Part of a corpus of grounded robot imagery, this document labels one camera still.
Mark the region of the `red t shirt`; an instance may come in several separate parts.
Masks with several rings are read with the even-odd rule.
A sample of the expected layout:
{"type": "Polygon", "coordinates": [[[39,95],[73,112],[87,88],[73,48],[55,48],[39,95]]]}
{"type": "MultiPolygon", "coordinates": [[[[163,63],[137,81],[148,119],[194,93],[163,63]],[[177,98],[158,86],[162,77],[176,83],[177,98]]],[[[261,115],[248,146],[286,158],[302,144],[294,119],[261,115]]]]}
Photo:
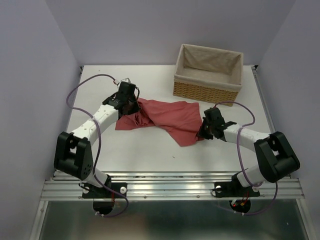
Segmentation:
{"type": "Polygon", "coordinates": [[[198,137],[202,126],[200,105],[186,101],[163,102],[157,100],[138,100],[140,110],[122,116],[115,125],[117,131],[158,127],[165,130],[181,147],[194,145],[203,138],[198,137]]]}

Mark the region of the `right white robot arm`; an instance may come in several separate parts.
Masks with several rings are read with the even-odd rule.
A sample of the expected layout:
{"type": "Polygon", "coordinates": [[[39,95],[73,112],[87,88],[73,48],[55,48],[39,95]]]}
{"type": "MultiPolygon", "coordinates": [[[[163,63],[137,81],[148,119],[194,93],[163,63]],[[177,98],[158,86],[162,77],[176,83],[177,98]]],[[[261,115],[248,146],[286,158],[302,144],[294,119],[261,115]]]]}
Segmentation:
{"type": "Polygon", "coordinates": [[[263,133],[245,129],[233,121],[226,122],[217,107],[204,112],[197,135],[206,140],[234,143],[237,148],[244,147],[256,155],[257,165],[250,168],[242,165],[241,171],[234,174],[230,181],[214,183],[211,194],[216,198],[258,197],[259,184],[276,183],[301,166],[282,132],[263,133]]]}

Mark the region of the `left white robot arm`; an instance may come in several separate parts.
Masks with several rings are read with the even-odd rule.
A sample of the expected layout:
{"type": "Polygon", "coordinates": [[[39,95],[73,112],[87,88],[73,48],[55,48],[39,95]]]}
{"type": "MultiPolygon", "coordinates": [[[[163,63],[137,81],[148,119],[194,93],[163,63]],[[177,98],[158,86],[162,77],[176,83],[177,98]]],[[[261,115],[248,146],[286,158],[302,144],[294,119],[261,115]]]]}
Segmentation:
{"type": "Polygon", "coordinates": [[[140,110],[138,87],[128,81],[118,85],[118,91],[107,97],[98,110],[91,114],[74,107],[89,116],[89,119],[70,133],[63,131],[57,137],[54,168],[89,184],[87,191],[94,189],[100,197],[110,193],[123,198],[124,195],[111,189],[111,177],[97,169],[102,148],[102,133],[122,116],[132,115],[140,110]]]}

